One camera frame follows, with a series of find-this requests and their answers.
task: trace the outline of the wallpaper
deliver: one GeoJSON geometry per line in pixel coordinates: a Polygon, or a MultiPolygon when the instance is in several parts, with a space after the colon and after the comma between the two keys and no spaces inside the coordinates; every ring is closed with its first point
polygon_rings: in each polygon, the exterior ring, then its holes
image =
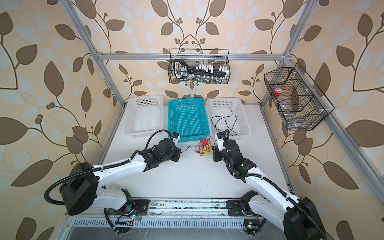
{"type": "Polygon", "coordinates": [[[383,176],[384,1],[320,4],[293,59],[320,84],[336,116],[383,176]]]}
{"type": "Polygon", "coordinates": [[[263,75],[276,69],[273,61],[230,62],[228,84],[169,82],[167,61],[117,61],[107,64],[122,96],[129,98],[161,94],[164,102],[181,98],[240,98],[244,103],[258,103],[266,93],[263,75]]]}
{"type": "Polygon", "coordinates": [[[304,0],[72,0],[98,51],[283,53],[304,0]]]}
{"type": "Polygon", "coordinates": [[[382,239],[384,208],[325,122],[287,131],[265,108],[300,198],[314,202],[329,240],[382,239]]]}
{"type": "Polygon", "coordinates": [[[2,239],[54,236],[66,209],[44,191],[95,163],[120,110],[57,2],[0,1],[2,239]]]}

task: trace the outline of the plastic basket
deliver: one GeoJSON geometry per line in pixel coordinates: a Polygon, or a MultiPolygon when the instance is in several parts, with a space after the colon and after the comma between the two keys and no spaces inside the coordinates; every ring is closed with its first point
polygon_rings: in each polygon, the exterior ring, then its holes
{"type": "Polygon", "coordinates": [[[131,137],[150,136],[163,129],[163,96],[151,95],[131,98],[124,112],[124,133],[131,137]]]}
{"type": "Polygon", "coordinates": [[[179,142],[197,141],[209,135],[201,98],[173,100],[168,105],[168,130],[180,135],[179,142]]]}
{"type": "Polygon", "coordinates": [[[231,139],[240,139],[251,134],[251,127],[240,99],[209,99],[207,101],[207,109],[209,128],[211,129],[212,136],[219,131],[224,131],[226,128],[229,130],[232,129],[232,131],[230,131],[231,139]]]}

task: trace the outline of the blue basket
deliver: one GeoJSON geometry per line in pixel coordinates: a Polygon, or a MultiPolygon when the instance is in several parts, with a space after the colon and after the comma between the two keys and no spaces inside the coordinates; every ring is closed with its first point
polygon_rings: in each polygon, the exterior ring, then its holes
{"type": "Polygon", "coordinates": [[[180,135],[179,142],[198,141],[207,137],[209,126],[204,101],[201,98],[170,101],[168,130],[180,135]]]}

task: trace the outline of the wire mesh basket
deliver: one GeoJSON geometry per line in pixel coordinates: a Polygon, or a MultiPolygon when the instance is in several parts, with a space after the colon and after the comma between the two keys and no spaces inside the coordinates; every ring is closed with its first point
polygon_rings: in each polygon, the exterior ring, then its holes
{"type": "Polygon", "coordinates": [[[229,50],[176,49],[169,50],[168,76],[170,83],[228,84],[229,50]]]}
{"type": "Polygon", "coordinates": [[[273,99],[283,125],[287,130],[313,130],[333,110],[331,101],[309,76],[314,86],[308,86],[301,74],[303,68],[278,68],[264,74],[265,86],[273,99]],[[324,97],[329,106],[324,106],[315,96],[324,97]]]}

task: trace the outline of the white table surface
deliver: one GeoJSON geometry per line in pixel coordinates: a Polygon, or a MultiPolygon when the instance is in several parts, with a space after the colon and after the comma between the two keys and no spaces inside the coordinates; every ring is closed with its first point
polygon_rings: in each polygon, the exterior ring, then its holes
{"type": "MultiPolygon", "coordinates": [[[[252,134],[236,140],[243,157],[256,163],[264,174],[287,190],[286,181],[258,105],[244,105],[252,134]]],[[[164,129],[168,129],[168,105],[164,105],[164,129]]],[[[149,148],[163,138],[165,132],[154,136],[149,148]]],[[[136,149],[142,150],[148,137],[132,138],[123,133],[120,123],[108,149],[104,163],[111,163],[131,156],[136,149]]],[[[197,146],[198,141],[180,142],[197,146]]],[[[214,162],[212,156],[199,156],[193,149],[183,152],[178,162],[167,161],[157,168],[120,178],[107,185],[108,189],[126,188],[132,197],[153,198],[239,198],[249,190],[256,190],[240,179],[232,177],[223,161],[214,162]]]]}

